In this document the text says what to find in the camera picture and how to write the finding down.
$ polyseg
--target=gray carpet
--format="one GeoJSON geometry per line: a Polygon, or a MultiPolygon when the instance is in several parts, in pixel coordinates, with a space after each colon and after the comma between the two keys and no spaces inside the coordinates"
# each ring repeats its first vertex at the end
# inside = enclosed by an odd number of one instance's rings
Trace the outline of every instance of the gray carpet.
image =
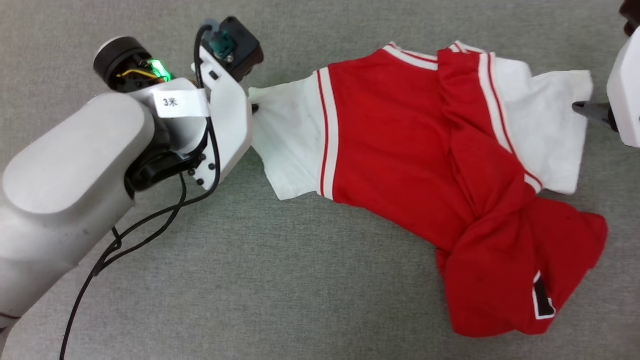
{"type": "MultiPolygon", "coordinates": [[[[137,37],[190,77],[206,17],[237,16],[266,61],[245,86],[301,79],[391,40],[435,53],[460,39],[537,74],[593,71],[596,97],[626,38],[621,0],[2,0],[0,167],[107,91],[99,46],[137,37]]],[[[69,359],[639,359],[640,149],[591,126],[576,195],[611,234],[600,263],[542,336],[452,332],[434,248],[361,209],[275,197],[250,151],[216,195],[185,209],[143,251],[94,280],[69,359]]],[[[191,194],[199,192],[195,184],[191,194]]],[[[168,181],[138,197],[124,229],[179,198],[168,181]]],[[[140,241],[157,224],[136,233],[140,241]]],[[[5,359],[54,359],[87,273],[111,238],[16,326],[5,359]]]]}

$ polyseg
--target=red fabric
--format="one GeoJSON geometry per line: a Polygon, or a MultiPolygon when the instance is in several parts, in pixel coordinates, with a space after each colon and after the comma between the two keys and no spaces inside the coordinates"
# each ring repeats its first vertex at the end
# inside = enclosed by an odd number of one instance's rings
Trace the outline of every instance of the red fabric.
{"type": "Polygon", "coordinates": [[[378,51],[329,66],[339,122],[333,199],[437,247],[451,322],[466,336],[545,332],[534,278],[560,310],[600,257],[607,226],[536,196],[494,135],[480,54],[438,54],[438,70],[378,51]]]}

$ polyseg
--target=white label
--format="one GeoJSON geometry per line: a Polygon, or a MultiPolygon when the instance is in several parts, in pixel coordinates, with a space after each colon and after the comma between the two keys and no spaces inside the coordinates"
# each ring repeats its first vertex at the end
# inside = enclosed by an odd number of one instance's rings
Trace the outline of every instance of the white label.
{"type": "Polygon", "coordinates": [[[158,91],[154,101],[158,116],[164,119],[211,116],[204,89],[158,91]]]}

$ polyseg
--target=red jersey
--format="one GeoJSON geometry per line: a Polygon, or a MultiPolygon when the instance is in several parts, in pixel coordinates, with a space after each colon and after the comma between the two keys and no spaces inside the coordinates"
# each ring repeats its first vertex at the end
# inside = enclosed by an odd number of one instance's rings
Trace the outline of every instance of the red jersey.
{"type": "Polygon", "coordinates": [[[602,217],[536,196],[575,191],[584,135],[567,140],[576,125],[556,120],[591,88],[562,99],[551,86],[550,106],[535,104],[544,110],[517,105],[549,83],[580,89],[590,78],[536,79],[504,61],[463,44],[437,58],[392,44],[252,93],[264,111],[254,147],[279,196],[313,183],[431,242],[452,325],[466,336],[545,332],[607,236],[602,217]]]}

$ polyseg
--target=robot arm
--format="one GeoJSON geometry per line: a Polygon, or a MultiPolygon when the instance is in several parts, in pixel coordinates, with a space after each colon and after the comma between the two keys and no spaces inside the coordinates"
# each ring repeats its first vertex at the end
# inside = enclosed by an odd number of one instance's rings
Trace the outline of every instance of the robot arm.
{"type": "Polygon", "coordinates": [[[609,103],[576,102],[574,111],[595,120],[620,134],[622,142],[640,147],[640,3],[626,0],[620,14],[628,22],[625,33],[630,37],[616,59],[609,76],[607,95],[609,103]]]}
{"type": "Polygon", "coordinates": [[[18,320],[134,206],[136,192],[181,172],[210,190],[216,170],[222,180],[251,146],[252,107],[238,81],[263,61],[258,41],[228,18],[203,37],[200,57],[194,67],[211,89],[220,163],[205,117],[167,119],[156,108],[158,96],[196,94],[196,86],[172,79],[125,37],[102,46],[94,63],[115,92],[91,100],[0,174],[0,355],[18,320]]]}

